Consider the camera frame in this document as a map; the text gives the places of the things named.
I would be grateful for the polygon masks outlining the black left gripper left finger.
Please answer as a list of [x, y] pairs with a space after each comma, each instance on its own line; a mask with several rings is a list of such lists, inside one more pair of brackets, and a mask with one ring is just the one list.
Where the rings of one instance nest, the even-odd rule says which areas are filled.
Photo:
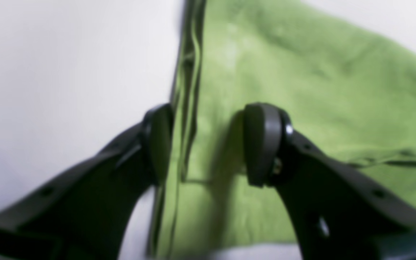
[[100, 152], [0, 211], [0, 260], [116, 260], [131, 214], [164, 184], [172, 145], [170, 104]]

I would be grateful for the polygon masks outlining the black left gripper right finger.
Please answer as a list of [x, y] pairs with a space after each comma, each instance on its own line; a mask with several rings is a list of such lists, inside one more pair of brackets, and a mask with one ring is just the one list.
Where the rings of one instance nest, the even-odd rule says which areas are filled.
[[243, 143], [249, 184], [277, 191], [304, 260], [416, 260], [416, 209], [325, 155], [283, 109], [246, 105]]

